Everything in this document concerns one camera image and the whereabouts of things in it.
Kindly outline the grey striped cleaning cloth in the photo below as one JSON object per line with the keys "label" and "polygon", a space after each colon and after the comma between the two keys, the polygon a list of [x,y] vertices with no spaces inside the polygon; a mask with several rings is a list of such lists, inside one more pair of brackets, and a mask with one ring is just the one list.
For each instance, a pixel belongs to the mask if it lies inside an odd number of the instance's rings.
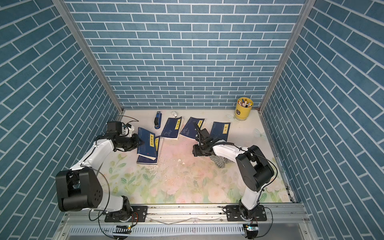
{"label": "grey striped cleaning cloth", "polygon": [[221,156],[210,156],[210,159],[220,169],[224,168],[226,166],[226,164],[229,164],[229,163],[233,162],[232,160],[230,160],[228,158],[225,158],[225,157],[221,157]]}

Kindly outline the blue book Mengxi notes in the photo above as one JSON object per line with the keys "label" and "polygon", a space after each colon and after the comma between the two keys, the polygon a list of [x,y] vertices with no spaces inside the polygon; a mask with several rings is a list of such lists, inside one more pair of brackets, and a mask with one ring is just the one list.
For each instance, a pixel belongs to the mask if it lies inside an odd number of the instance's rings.
{"label": "blue book Mengxi notes", "polygon": [[139,127],[138,135],[141,140],[140,145],[138,146],[137,154],[150,159],[157,158],[156,148],[155,148],[155,134]]}

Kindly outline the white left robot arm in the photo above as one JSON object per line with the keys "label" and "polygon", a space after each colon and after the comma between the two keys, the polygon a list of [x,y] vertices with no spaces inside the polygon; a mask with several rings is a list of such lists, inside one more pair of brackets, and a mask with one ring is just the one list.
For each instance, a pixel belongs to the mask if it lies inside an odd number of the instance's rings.
{"label": "white left robot arm", "polygon": [[133,208],[126,196],[106,193],[98,177],[105,178],[100,167],[112,152],[130,152],[141,144],[134,126],[118,121],[107,123],[106,133],[94,139],[92,147],[68,170],[56,177],[58,208],[61,212],[95,210],[106,214],[111,222],[127,222],[133,217]]}

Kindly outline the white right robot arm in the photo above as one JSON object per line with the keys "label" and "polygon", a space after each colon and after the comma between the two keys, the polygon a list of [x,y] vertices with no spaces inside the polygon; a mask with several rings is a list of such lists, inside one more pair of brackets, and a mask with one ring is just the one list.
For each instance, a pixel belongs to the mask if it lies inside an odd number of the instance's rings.
{"label": "white right robot arm", "polygon": [[196,131],[198,143],[193,146],[195,157],[209,157],[219,168],[231,162],[237,164],[246,185],[239,202],[240,215],[246,221],[255,220],[262,191],[277,177],[276,165],[255,145],[241,148],[234,143],[213,138],[206,129],[201,130],[196,126]]}

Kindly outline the blue book Shijing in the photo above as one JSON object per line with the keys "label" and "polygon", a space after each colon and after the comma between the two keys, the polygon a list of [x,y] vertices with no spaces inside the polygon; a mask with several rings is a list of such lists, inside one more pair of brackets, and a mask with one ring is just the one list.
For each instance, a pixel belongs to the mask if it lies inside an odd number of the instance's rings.
{"label": "blue book Shijing", "polygon": [[[159,155],[159,148],[160,148],[160,136],[155,137],[155,148],[157,156]],[[157,165],[158,164],[158,158],[150,159],[149,157],[141,156],[139,155],[137,159],[138,165]]]}

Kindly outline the blue book Zhuangzi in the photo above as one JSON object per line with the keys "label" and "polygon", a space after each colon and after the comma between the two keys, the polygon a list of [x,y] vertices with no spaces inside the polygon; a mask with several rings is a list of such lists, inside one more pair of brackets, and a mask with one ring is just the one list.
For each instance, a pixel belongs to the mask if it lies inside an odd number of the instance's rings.
{"label": "blue book Zhuangzi", "polygon": [[231,123],[213,122],[211,137],[219,140],[228,140]]}

